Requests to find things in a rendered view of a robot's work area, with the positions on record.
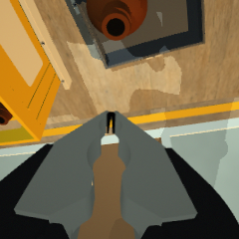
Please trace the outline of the dark grey rectangular tray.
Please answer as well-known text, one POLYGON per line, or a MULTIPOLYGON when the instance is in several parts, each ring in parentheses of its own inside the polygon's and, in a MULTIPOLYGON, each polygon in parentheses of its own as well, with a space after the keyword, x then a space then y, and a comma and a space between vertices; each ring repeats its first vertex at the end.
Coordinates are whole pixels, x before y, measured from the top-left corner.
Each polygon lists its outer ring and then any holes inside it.
POLYGON ((93 26, 87 0, 75 2, 106 69, 205 44, 204 0, 147 0, 141 26, 119 41, 93 26))

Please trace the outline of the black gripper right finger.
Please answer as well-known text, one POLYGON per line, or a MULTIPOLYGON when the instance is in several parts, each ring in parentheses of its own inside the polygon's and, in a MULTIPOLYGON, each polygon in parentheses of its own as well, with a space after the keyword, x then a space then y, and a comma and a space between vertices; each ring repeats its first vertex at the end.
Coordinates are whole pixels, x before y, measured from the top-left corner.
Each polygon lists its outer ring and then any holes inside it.
POLYGON ((121 175, 120 213, 135 239, 159 225, 164 239, 239 239, 239 223, 217 191, 171 147, 112 112, 121 175), (135 231, 136 230, 136 231, 135 231))

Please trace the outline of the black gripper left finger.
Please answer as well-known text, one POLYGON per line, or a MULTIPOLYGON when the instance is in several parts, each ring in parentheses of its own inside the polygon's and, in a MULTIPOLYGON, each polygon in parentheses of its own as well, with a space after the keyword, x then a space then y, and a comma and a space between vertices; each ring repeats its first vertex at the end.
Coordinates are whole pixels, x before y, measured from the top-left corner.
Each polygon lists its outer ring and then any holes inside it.
POLYGON ((0 239, 44 239, 50 223, 78 239, 93 214, 92 169, 111 119, 112 112, 102 112, 45 144, 0 181, 0 239))

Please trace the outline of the brown bottle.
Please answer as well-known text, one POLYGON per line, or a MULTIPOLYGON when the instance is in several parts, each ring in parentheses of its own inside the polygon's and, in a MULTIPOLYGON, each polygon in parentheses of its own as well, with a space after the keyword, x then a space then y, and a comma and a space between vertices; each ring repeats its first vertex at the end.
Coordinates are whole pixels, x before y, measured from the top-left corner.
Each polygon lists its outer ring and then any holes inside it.
POLYGON ((12 118, 9 111, 0 102, 0 124, 5 125, 12 118))
POLYGON ((93 26, 110 40, 119 41, 141 26, 147 0, 87 0, 86 7, 93 26))

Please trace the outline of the yellow bottle crate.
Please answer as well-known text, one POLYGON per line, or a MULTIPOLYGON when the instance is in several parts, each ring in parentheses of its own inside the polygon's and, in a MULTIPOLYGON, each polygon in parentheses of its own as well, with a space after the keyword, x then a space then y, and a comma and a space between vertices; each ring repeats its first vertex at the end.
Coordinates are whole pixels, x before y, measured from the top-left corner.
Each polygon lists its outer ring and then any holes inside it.
POLYGON ((41 140, 60 83, 19 0, 0 0, 0 102, 22 125, 0 145, 41 140))

